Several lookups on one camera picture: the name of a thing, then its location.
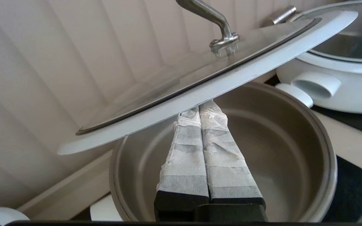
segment stovetop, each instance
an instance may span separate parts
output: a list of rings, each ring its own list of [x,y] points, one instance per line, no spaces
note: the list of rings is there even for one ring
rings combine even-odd
[[[280,83],[277,76],[270,85]],[[314,106],[313,110],[362,131],[362,114],[344,113]],[[91,220],[85,209],[72,220]],[[332,204],[323,222],[362,222],[362,169],[337,156],[337,186]]]

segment pot lid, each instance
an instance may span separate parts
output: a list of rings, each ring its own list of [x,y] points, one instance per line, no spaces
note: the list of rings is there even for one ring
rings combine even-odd
[[[358,18],[337,35],[314,47],[310,50],[310,53],[335,60],[362,63],[362,0],[315,8],[293,17],[292,20],[313,19],[321,14],[335,10],[356,11],[358,12]]]
[[[62,144],[58,154],[101,146],[220,96],[310,50],[356,17],[356,12],[335,11],[264,27],[215,51],[190,55],[115,99]]]

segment white pot handle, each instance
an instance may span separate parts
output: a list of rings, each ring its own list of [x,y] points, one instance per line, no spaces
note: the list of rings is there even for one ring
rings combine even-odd
[[[309,108],[311,108],[314,105],[312,98],[308,94],[306,94],[306,92],[300,90],[295,86],[286,83],[279,83],[275,87],[295,97]]]
[[[306,92],[312,99],[328,99],[336,94],[342,82],[331,75],[311,71],[300,74],[291,84]]]

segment white wall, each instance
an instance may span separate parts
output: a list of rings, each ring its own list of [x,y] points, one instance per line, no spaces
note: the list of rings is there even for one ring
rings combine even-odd
[[[246,35],[288,4],[334,0],[206,2]],[[217,26],[175,0],[0,0],[0,206],[19,206],[107,151],[55,154],[147,72],[215,37]]]

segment metal knob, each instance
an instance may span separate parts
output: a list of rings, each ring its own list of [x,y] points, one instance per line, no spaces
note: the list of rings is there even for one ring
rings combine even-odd
[[[223,14],[221,14],[219,11],[211,7],[210,5],[204,3],[201,0],[176,0],[176,1],[182,8],[209,20],[220,27],[220,31],[222,32],[222,37],[220,40],[212,40],[210,42],[209,47],[212,50],[224,47],[227,44],[230,44],[240,39],[240,35],[238,33],[231,32],[226,17]]]

